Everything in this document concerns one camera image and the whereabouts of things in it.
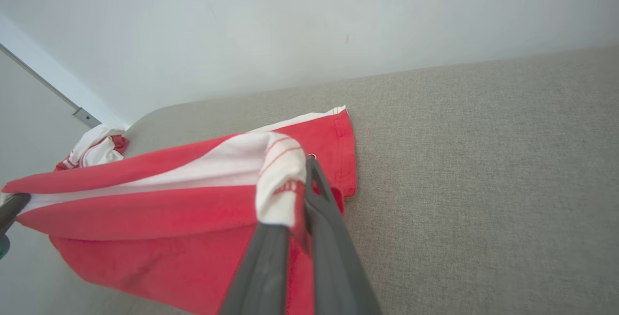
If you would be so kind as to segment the red and white jersey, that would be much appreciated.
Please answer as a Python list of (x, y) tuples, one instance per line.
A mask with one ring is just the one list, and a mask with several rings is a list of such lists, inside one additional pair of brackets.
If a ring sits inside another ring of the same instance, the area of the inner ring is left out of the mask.
[(69, 155), (56, 165), (55, 171), (121, 161), (130, 144), (124, 132), (122, 128), (106, 124), (92, 128), (83, 134)]

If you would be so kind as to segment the red shorts with white stripe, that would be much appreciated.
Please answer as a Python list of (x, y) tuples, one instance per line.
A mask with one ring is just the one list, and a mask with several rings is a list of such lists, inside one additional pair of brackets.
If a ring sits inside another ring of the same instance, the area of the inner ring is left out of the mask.
[(93, 284), (216, 315), (259, 223), (292, 234), (286, 315), (314, 315), (307, 157), (319, 161), (344, 212), (356, 191), (345, 107), (130, 159), (7, 183), (0, 203), (31, 196), (17, 221), (49, 236)]

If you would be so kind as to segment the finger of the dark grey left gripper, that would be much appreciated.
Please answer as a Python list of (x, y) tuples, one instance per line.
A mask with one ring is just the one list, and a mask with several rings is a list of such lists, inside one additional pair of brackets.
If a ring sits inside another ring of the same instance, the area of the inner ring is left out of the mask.
[(11, 194), (0, 203), (0, 238), (6, 236), (17, 215), (26, 207), (31, 200), (31, 194)]

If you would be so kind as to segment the grey metal wall trim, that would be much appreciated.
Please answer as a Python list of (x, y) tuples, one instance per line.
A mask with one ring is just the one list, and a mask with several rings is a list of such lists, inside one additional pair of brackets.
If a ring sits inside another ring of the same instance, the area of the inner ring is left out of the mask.
[(9, 49), (7, 49), (3, 44), (0, 44), (0, 50), (7, 55), (10, 59), (15, 61), (18, 66), (23, 68), (25, 72), (29, 73), (34, 79), (37, 79), (47, 90), (53, 92), (53, 94), (57, 95), (62, 101), (68, 104), (71, 108), (73, 108), (73, 116), (80, 120), (82, 123), (87, 125), (89, 128), (94, 128), (97, 125), (101, 124), (97, 118), (95, 118), (92, 114), (87, 112), (84, 108), (79, 107), (76, 103), (74, 103), (71, 99), (69, 99), (66, 95), (62, 94), (58, 89), (53, 87), (46, 79), (44, 79), (41, 75), (35, 72), (32, 68), (30, 68), (27, 64), (25, 64), (21, 59), (19, 59), (16, 55), (14, 55)]

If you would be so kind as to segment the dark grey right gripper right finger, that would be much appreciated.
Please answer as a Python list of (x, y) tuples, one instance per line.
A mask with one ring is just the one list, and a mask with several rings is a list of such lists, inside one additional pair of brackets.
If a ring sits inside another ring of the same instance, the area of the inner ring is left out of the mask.
[(315, 315), (383, 315), (328, 180), (307, 158), (305, 215), (311, 235)]

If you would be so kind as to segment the grey fabric sofa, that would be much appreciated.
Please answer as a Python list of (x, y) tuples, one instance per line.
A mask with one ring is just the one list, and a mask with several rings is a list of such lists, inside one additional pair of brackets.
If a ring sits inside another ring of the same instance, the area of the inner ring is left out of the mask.
[(619, 315), (619, 45), (163, 107), (127, 156), (339, 106), (385, 315)]

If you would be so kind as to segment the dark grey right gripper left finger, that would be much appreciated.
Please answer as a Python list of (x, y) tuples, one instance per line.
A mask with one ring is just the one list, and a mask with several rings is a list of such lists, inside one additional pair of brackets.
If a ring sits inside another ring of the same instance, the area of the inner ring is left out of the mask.
[(219, 315), (285, 315), (289, 240), (286, 226), (257, 225)]

